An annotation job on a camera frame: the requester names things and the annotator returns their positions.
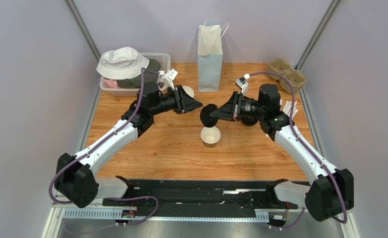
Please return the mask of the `black coffee cup lid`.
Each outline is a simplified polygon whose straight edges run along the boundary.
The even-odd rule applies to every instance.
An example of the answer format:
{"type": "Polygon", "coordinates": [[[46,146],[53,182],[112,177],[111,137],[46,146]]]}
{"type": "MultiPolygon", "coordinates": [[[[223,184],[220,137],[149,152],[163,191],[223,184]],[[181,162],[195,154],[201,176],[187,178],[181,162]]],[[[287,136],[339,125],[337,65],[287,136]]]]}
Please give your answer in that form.
{"type": "Polygon", "coordinates": [[[217,109],[216,104],[208,104],[202,108],[200,112],[200,121],[204,127],[211,128],[217,124],[218,118],[211,116],[211,113],[217,109]]]}

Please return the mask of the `white paper coffee cup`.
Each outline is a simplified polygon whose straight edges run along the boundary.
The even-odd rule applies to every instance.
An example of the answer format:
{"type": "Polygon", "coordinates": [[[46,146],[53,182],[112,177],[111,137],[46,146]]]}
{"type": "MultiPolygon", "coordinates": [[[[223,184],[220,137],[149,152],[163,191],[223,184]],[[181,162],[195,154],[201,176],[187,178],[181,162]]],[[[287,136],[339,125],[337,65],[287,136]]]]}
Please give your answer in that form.
{"type": "Polygon", "coordinates": [[[217,127],[204,127],[200,133],[204,146],[207,148],[215,147],[220,141],[221,132],[217,127]]]}

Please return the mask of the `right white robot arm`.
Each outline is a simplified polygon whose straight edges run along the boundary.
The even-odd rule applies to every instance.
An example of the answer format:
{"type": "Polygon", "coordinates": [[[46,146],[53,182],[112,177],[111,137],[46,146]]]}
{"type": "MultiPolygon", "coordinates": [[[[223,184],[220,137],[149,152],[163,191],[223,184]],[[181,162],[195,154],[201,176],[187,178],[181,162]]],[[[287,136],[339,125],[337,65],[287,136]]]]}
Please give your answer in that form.
{"type": "Polygon", "coordinates": [[[354,207],[354,176],[328,162],[304,139],[292,119],[280,109],[280,94],[273,84],[263,84],[258,98],[233,92],[221,107],[208,104],[200,112],[205,127],[219,120],[241,121],[245,125],[259,123],[261,130],[281,146],[306,175],[309,186],[279,179],[267,186],[267,202],[272,206],[283,202],[304,207],[319,222],[345,215],[354,207]]]}

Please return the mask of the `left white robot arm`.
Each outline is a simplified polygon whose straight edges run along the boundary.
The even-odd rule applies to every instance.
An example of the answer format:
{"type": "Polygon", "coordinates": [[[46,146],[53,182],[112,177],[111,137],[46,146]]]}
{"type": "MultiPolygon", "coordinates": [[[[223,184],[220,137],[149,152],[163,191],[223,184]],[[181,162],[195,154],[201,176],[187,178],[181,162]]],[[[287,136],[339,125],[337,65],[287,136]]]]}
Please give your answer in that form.
{"type": "Polygon", "coordinates": [[[174,111],[186,114],[202,107],[181,85],[168,88],[163,94],[157,84],[144,83],[137,99],[116,125],[86,149],[70,155],[64,153],[57,162],[56,175],[49,191],[57,190],[72,203],[84,208],[98,199],[121,199],[127,193],[128,182],[122,177],[96,178],[102,166],[118,151],[139,138],[154,123],[154,116],[174,111]]]}

